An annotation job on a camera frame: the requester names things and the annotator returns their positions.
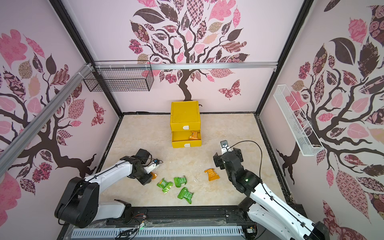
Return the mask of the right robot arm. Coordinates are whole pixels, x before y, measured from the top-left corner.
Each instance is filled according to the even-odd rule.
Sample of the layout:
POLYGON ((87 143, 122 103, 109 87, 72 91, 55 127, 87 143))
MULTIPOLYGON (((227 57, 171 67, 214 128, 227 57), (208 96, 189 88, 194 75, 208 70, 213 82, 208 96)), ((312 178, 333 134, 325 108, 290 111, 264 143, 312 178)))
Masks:
POLYGON ((322 222, 314 223, 274 194, 253 172, 242 165, 241 150, 213 156, 216 167, 225 170, 229 181, 240 193, 243 211, 250 220, 262 225, 281 240, 329 240, 330 233, 322 222))

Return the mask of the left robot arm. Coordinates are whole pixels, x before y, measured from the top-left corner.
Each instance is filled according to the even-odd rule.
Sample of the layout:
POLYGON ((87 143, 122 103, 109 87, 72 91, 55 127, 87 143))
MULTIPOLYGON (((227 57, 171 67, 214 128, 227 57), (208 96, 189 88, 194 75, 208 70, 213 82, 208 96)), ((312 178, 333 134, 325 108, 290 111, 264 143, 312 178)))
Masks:
POLYGON ((132 205, 122 200, 101 203, 101 193, 124 178, 136 179, 144 186, 152 181, 151 172, 161 163, 148 151, 139 149, 136 155, 122 157, 113 166, 93 176, 72 178, 55 209, 58 223, 63 221, 78 228, 107 219, 122 224, 130 223, 133 218, 132 205))

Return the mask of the green cookie packet front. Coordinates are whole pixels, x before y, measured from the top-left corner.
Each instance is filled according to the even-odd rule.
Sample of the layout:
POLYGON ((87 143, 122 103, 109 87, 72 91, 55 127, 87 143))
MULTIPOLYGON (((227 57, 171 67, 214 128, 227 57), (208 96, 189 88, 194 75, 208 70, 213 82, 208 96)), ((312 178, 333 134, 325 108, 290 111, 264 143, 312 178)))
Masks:
POLYGON ((191 193, 186 187, 182 188, 177 198, 186 200, 189 204, 192 203, 193 193, 191 193))

